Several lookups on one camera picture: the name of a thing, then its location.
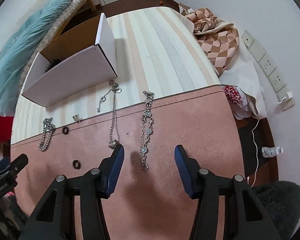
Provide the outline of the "black smart band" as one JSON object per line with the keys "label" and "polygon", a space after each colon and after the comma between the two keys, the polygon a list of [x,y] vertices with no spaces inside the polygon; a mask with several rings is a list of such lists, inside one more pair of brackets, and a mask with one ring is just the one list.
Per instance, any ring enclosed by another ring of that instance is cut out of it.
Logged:
{"label": "black smart band", "polygon": [[61,59],[53,59],[53,60],[51,60],[50,63],[49,63],[49,65],[47,66],[45,72],[48,72],[49,70],[51,70],[53,67],[55,67],[56,65],[58,65],[61,62],[62,62]]}

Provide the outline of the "striped and pink table cover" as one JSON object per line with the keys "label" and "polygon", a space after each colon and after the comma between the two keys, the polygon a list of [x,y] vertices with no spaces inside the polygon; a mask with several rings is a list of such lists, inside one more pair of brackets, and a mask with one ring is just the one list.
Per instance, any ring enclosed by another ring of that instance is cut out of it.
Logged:
{"label": "striped and pink table cover", "polygon": [[[244,174],[237,126],[210,61],[175,10],[154,7],[108,19],[116,41],[117,122],[125,159],[115,192],[102,202],[111,239],[188,239],[197,203],[185,193],[174,149],[202,167]],[[20,98],[12,158],[24,153],[17,203],[30,215],[60,174],[81,176],[111,155],[109,83],[50,109]]]}

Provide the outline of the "small white bottle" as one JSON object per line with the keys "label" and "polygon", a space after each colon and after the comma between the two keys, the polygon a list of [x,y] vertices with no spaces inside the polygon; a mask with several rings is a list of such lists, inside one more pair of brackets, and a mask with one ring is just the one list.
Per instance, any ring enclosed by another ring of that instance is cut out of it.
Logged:
{"label": "small white bottle", "polygon": [[284,149],[280,146],[262,147],[262,155],[264,158],[273,158],[275,156],[278,156],[279,154],[282,154],[283,152]]}

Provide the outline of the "white red printed bag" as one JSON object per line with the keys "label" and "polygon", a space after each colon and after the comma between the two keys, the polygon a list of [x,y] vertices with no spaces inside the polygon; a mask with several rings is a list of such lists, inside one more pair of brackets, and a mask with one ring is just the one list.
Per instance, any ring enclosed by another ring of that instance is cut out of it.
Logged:
{"label": "white red printed bag", "polygon": [[222,89],[237,120],[258,116],[256,101],[252,96],[245,94],[237,86],[222,85]]}

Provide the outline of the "open white cardboard box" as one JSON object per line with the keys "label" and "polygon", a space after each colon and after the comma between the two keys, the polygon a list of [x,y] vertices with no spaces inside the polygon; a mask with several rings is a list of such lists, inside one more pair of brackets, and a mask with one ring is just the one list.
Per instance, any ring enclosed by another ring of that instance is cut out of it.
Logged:
{"label": "open white cardboard box", "polygon": [[[62,62],[45,72],[53,59]],[[116,77],[115,37],[106,15],[100,14],[70,29],[37,53],[21,95],[49,107]]]}

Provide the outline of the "checkered beige blanket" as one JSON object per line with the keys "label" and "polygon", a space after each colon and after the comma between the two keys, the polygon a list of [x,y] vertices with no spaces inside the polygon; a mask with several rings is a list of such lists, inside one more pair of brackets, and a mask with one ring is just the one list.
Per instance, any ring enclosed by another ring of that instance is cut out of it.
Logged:
{"label": "checkered beige blanket", "polygon": [[182,3],[180,13],[194,26],[191,30],[218,76],[229,68],[239,45],[239,33],[233,23],[225,21],[208,9],[193,10]]}

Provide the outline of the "white wall socket strip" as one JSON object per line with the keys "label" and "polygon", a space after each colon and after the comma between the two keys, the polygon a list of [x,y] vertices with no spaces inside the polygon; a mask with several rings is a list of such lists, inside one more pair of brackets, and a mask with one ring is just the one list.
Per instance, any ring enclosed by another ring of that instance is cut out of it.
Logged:
{"label": "white wall socket strip", "polygon": [[285,111],[294,106],[295,101],[291,89],[288,87],[276,63],[262,47],[260,42],[258,42],[258,40],[254,38],[248,30],[243,32],[242,40],[254,60],[262,69],[265,77],[268,79],[278,101],[280,102],[282,110]]}

